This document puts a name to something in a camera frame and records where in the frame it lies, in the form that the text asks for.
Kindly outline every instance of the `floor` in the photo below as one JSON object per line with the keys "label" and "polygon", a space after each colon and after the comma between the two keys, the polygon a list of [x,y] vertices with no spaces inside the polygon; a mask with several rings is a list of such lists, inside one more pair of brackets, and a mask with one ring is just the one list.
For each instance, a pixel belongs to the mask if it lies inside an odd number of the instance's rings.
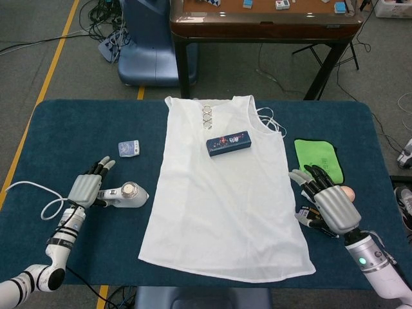
{"label": "floor", "polygon": [[[70,33],[79,30],[79,8],[85,2],[81,0],[77,6]],[[64,0],[0,0],[0,50],[19,42],[60,36],[72,5],[73,1]],[[411,133],[402,124],[402,119],[406,126],[412,127],[412,117],[397,106],[397,100],[412,91],[412,23],[410,20],[377,19],[372,14],[359,39],[369,43],[371,51],[366,52],[360,44],[355,46],[360,70],[355,69],[353,62],[342,65],[340,83],[357,100],[367,104],[382,122],[385,134],[403,146],[411,138]],[[138,88],[121,83],[117,65],[103,59],[96,41],[87,37],[68,39],[58,61],[52,62],[56,50],[60,50],[58,43],[47,42],[4,55],[0,52],[0,183],[6,179],[38,100],[137,97]],[[262,49],[261,62],[286,89],[304,93],[319,67],[309,51],[291,56],[298,47],[266,44]],[[302,94],[284,93],[275,82],[256,73],[258,48],[256,44],[239,44],[235,48],[228,44],[201,45],[200,76],[192,95],[197,98],[230,98],[253,94],[256,99],[301,99]],[[321,57],[326,55],[326,47],[318,46],[316,49]],[[53,74],[47,89],[42,89],[49,68]],[[144,92],[144,98],[150,99],[163,99],[168,95],[179,96],[179,91],[177,88],[149,87]],[[323,99],[351,100],[337,86],[336,71]],[[412,97],[405,97],[401,104],[412,110]],[[384,135],[379,137],[389,173],[411,176],[411,171],[397,167],[398,153],[389,147]],[[380,299],[373,291],[274,290],[273,296],[275,308],[389,309],[398,304],[397,301]],[[21,308],[95,308],[96,303],[97,298],[85,286],[64,286],[53,294],[33,295]]]}

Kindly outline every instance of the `white sleeveless shirt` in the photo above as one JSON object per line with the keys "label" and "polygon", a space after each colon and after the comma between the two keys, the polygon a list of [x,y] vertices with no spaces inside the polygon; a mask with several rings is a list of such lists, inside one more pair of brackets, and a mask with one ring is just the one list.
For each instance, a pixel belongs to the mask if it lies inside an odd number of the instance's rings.
{"label": "white sleeveless shirt", "polygon": [[[164,159],[139,259],[250,283],[313,274],[282,135],[260,121],[254,98],[165,101]],[[206,140],[240,131],[250,148],[209,156]]]}

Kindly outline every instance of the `green microfiber towel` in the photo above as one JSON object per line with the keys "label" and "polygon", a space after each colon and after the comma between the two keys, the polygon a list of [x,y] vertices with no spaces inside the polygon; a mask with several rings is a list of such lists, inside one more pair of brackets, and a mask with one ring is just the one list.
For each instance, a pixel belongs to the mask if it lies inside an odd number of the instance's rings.
{"label": "green microfiber towel", "polygon": [[343,173],[336,157],[335,148],[324,140],[295,140],[295,149],[300,170],[309,174],[305,165],[322,167],[335,182],[343,183]]}

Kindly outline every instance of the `robot finger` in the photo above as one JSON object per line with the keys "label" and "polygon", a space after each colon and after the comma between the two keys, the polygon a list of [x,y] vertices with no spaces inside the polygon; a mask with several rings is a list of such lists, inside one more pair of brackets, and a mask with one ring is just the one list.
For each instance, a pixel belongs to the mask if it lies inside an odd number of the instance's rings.
{"label": "robot finger", "polygon": [[315,179],[322,190],[329,188],[329,185],[326,183],[322,174],[317,169],[314,169],[309,165],[305,165],[304,168],[312,175],[312,177]]}
{"label": "robot finger", "polygon": [[110,161],[109,156],[105,156],[100,162],[97,164],[95,170],[93,171],[94,175],[99,175],[100,172],[103,170],[103,167]]}
{"label": "robot finger", "polygon": [[305,172],[302,172],[299,169],[294,169],[292,170],[292,172],[302,177],[306,181],[306,184],[311,188],[311,190],[313,190],[313,192],[318,193],[322,191],[317,182]]}
{"label": "robot finger", "polygon": [[317,170],[322,175],[323,180],[326,182],[328,187],[333,187],[335,185],[333,180],[329,177],[328,173],[322,167],[319,167],[317,165],[312,165],[312,168]]}
{"label": "robot finger", "polygon": [[90,170],[86,171],[84,174],[88,174],[88,175],[93,174],[93,173],[95,172],[95,169],[96,169],[97,165],[98,165],[98,161],[96,161],[96,162],[92,165],[92,167],[90,168]]}
{"label": "robot finger", "polygon": [[312,187],[312,185],[310,185],[308,182],[306,182],[306,180],[298,175],[297,173],[289,172],[289,177],[290,179],[292,179],[294,182],[296,182],[304,192],[307,193],[307,195],[309,196],[309,198],[314,201],[314,196],[315,194],[317,194],[319,191],[317,189],[314,190],[314,188]]}
{"label": "robot finger", "polygon": [[102,170],[99,172],[99,175],[101,175],[102,177],[102,181],[104,179],[104,177],[106,176],[106,174],[108,173],[108,171],[116,164],[116,161],[112,160],[109,161],[108,163],[106,163]]}

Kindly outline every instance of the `blue chair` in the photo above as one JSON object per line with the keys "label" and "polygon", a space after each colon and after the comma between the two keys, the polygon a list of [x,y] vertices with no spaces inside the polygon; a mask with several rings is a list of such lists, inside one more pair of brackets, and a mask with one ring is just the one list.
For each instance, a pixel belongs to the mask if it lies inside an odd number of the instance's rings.
{"label": "blue chair", "polygon": [[[118,74],[134,86],[178,86],[178,70],[169,26],[169,0],[120,0],[130,43],[122,47]],[[197,79],[198,45],[187,47],[189,81]]]}
{"label": "blue chair", "polygon": [[268,288],[139,286],[135,309],[272,309]]}

